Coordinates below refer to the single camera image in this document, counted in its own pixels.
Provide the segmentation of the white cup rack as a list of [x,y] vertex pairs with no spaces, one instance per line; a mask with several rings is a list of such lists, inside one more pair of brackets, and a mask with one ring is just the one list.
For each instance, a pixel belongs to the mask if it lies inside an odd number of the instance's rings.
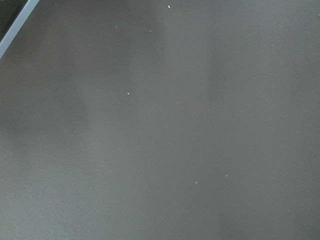
[[39,0],[0,1],[0,58],[38,5]]

